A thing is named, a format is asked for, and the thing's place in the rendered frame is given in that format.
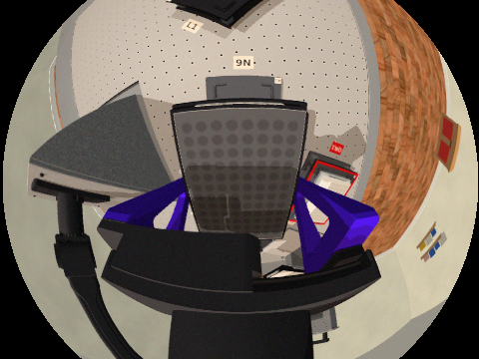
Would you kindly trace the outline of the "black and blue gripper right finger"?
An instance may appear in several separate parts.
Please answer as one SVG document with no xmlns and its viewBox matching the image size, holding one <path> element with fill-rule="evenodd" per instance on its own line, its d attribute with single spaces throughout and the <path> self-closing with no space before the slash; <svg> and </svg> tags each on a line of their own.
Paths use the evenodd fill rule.
<svg viewBox="0 0 479 359">
<path fill-rule="evenodd" d="M 304 198 L 329 219 L 329 226 L 322 238 Z M 298 179 L 293 205 L 304 273 L 320 270 L 337 251 L 362 244 L 379 222 L 374 207 L 301 177 Z"/>
</svg>

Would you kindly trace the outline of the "black microplate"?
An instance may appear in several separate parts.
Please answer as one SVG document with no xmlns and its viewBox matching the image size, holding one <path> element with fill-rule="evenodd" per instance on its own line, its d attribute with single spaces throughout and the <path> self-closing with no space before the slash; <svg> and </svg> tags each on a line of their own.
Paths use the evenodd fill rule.
<svg viewBox="0 0 479 359">
<path fill-rule="evenodd" d="M 302 164 L 307 103 L 235 98 L 172 108 L 177 154 L 198 231 L 283 239 Z"/>
</svg>

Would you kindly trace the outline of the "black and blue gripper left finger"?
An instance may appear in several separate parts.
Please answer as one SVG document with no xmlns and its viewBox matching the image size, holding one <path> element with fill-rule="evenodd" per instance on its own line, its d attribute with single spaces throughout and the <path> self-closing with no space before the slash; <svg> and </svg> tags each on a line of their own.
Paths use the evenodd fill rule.
<svg viewBox="0 0 479 359">
<path fill-rule="evenodd" d="M 154 227 L 154 218 L 176 198 L 172 218 L 166 229 L 185 230 L 189 198 L 183 178 L 110 207 L 103 218 L 127 224 Z"/>
</svg>

